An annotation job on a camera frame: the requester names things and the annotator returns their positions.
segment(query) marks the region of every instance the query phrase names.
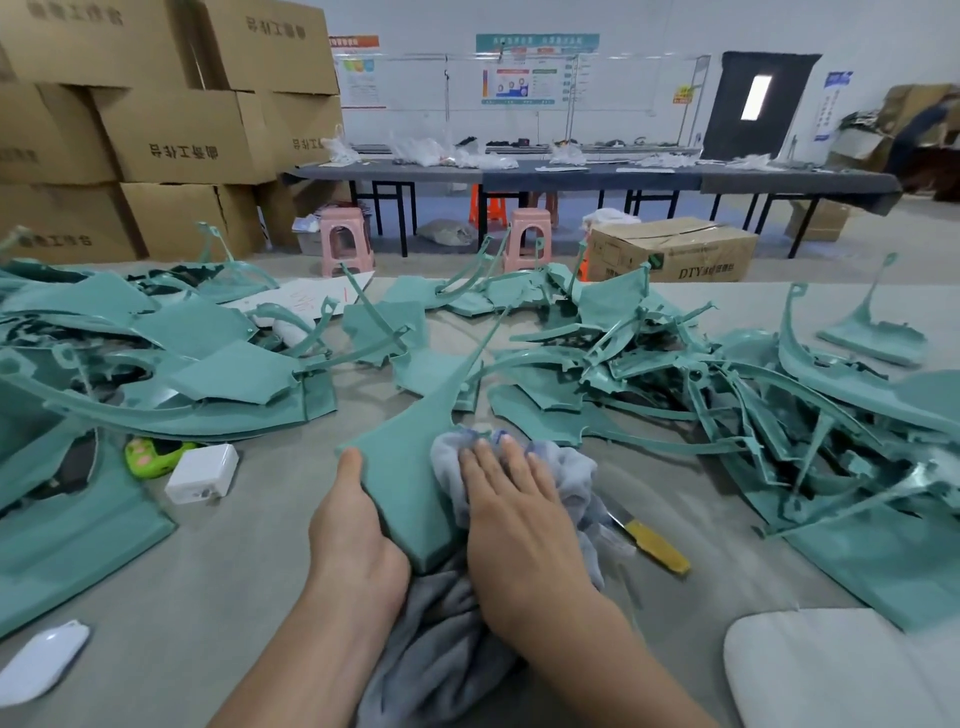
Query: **forearm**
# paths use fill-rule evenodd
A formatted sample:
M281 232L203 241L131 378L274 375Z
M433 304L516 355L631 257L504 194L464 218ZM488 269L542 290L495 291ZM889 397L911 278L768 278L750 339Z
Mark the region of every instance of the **forearm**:
M305 591L208 728L347 726L392 622Z
M699 728L713 720L650 654L597 592L537 630L528 661L590 725Z

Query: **rag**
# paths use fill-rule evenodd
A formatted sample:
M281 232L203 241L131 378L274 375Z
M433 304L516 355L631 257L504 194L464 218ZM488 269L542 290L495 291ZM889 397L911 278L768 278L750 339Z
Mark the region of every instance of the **rag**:
M497 456L503 431L491 436ZM454 519L469 529L470 506L458 453L481 437L459 428L438 437L430 450L433 472L453 503ZM592 492L597 464L573 448L552 442L527 447L545 462L560 500L577 527L590 581L603 589L597 553L585 530L606 509ZM433 724L461 716L492 691L521 659L480 616L461 546L436 571L415 576L407 600L357 708L359 728Z

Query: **stacked cardboard boxes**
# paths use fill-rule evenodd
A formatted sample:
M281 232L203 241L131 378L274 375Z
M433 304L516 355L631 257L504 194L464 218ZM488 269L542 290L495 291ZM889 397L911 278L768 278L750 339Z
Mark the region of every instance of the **stacked cardboard boxes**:
M289 229L277 175L327 161L341 123L324 13L281 0L3 3L0 46L0 234L32 231L15 255L191 259L198 221L251 255L258 201Z

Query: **poster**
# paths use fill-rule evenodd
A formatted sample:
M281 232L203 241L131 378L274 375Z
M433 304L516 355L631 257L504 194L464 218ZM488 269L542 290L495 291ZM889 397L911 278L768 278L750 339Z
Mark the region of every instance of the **poster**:
M514 35L478 33L477 53L496 53L484 63L480 103L503 106L559 106L569 100L573 84L573 54L596 53L597 33L541 33ZM590 75L590 59L581 56L577 96Z
M330 36L342 109L385 109L376 82L376 60L366 54L380 49L380 36Z
M837 105L840 94L850 85L852 71L831 71L827 73L824 82L824 100L817 111L817 125L813 133L814 141L827 141L833 133L833 109Z

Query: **white computer mouse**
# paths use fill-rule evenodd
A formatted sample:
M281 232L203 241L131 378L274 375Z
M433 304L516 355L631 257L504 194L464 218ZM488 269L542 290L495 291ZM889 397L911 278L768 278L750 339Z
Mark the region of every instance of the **white computer mouse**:
M33 700L53 688L89 636L90 628L75 619L35 635L0 670L0 708Z

